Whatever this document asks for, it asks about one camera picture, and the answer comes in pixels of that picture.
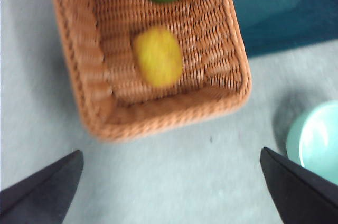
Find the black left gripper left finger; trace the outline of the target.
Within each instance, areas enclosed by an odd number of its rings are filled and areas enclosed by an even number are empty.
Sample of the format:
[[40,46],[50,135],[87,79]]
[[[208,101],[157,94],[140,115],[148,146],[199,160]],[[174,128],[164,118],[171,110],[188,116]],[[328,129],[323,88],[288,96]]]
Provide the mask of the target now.
[[76,150],[1,191],[1,223],[63,223],[84,165]]

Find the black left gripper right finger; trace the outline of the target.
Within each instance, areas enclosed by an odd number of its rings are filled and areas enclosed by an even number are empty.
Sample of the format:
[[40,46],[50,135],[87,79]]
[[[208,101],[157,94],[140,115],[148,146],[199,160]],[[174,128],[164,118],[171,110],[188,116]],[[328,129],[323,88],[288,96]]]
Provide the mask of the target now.
[[337,223],[337,185],[264,147],[260,165],[283,223]]

